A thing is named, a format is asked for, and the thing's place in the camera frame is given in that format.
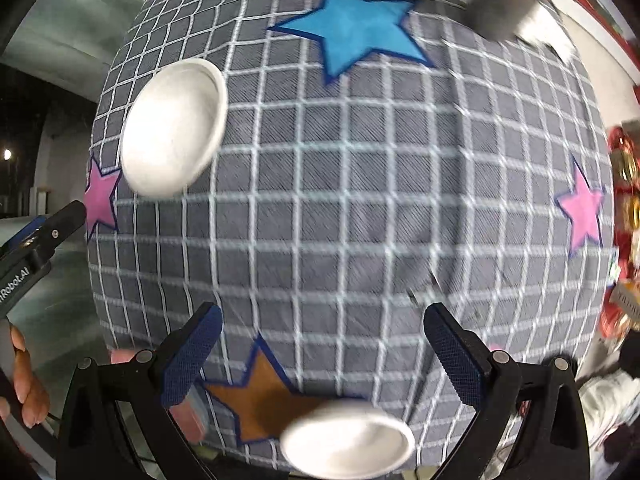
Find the human hand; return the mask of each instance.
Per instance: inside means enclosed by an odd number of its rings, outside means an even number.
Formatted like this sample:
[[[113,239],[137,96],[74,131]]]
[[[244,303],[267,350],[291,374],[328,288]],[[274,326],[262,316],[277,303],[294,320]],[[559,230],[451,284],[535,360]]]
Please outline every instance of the human hand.
[[[24,344],[24,337],[15,326],[11,326],[11,340],[15,348],[15,395],[22,403],[24,425],[32,428],[36,424],[40,424],[49,413],[49,394],[40,380],[33,375],[31,357]],[[10,412],[9,403],[0,397],[0,418],[5,420]]]

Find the pink star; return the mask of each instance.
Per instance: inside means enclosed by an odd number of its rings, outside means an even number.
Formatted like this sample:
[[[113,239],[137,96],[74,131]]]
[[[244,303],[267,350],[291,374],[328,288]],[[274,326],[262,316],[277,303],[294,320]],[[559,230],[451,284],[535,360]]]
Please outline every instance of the pink star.
[[[113,209],[113,195],[121,176],[122,170],[120,168],[103,173],[98,166],[98,161],[93,155],[91,156],[89,179],[84,192],[87,241],[94,235],[98,224],[105,225],[114,231],[118,230]]]
[[[559,196],[556,201],[568,219],[571,221],[571,243],[569,257],[576,249],[584,245],[590,238],[598,245],[602,245],[600,237],[600,221],[598,212],[604,199],[604,193],[599,189],[591,189],[584,173],[574,159],[573,192]]]

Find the gray tablecloth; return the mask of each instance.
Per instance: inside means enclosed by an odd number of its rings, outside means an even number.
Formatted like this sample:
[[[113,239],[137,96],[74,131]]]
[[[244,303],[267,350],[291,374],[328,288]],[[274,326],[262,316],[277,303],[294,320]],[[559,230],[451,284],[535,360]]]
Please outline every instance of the gray tablecloth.
[[[434,292],[464,328],[516,359],[584,354],[611,246],[610,165],[579,60],[489,43],[460,25],[463,0],[422,0],[406,22],[436,64],[372,55],[325,87],[315,42],[266,27],[320,0],[150,0],[106,80],[91,152],[119,165],[130,105],[161,67],[215,63],[228,83],[224,145],[174,200],[116,190],[120,232],[88,255],[110,348],[157,345],[203,300],[224,311],[207,379],[237,383],[262,334],[303,392],[361,395],[407,421],[408,463],[435,464],[472,418],[421,329],[408,288]],[[554,197],[571,156],[606,192],[604,248],[568,259]],[[212,400],[207,442],[287,468],[277,442],[237,446]],[[516,426],[511,428],[513,436]]]

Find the white bowl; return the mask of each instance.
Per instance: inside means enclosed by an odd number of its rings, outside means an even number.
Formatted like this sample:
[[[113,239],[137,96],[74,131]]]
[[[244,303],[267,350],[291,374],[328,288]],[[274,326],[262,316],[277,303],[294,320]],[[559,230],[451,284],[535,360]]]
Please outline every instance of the white bowl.
[[[415,449],[409,427],[364,400],[323,404],[287,426],[280,449],[298,471],[324,480],[364,480],[404,464]]]
[[[183,59],[164,67],[136,98],[120,139],[130,188],[167,198],[192,184],[225,133],[228,97],[217,67]]]

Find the cardboard tag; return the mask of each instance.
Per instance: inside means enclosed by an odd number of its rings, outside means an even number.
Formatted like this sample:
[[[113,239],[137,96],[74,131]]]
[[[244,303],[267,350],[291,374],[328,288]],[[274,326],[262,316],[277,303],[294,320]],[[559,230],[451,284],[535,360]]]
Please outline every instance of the cardboard tag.
[[[619,306],[631,321],[640,322],[640,289],[634,282],[618,282],[609,301]]]

